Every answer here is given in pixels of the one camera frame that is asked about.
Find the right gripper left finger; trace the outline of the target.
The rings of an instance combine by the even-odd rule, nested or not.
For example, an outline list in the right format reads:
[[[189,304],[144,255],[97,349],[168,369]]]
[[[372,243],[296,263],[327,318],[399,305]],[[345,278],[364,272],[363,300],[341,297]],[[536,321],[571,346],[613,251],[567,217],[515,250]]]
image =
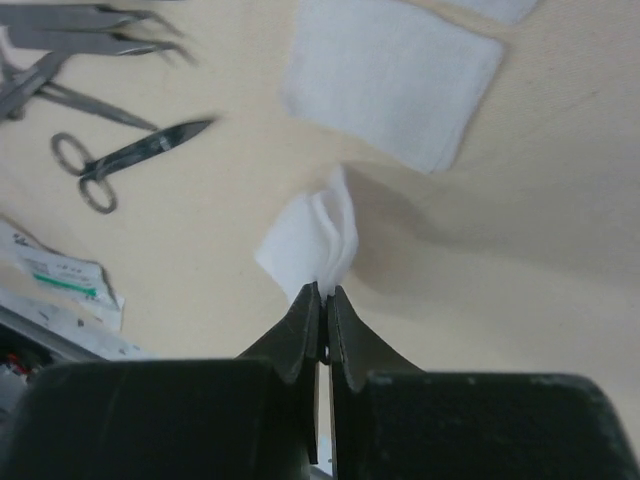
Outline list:
[[[305,479],[317,455],[320,295],[232,359],[39,372],[1,436],[5,479]]]

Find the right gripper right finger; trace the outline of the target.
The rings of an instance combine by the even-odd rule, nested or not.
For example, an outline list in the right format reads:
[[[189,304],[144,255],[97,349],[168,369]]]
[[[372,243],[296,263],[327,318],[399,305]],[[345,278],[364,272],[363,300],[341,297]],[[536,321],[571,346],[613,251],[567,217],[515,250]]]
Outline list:
[[[328,299],[339,479],[635,479],[617,412],[564,373],[434,372],[394,350],[342,289]]]

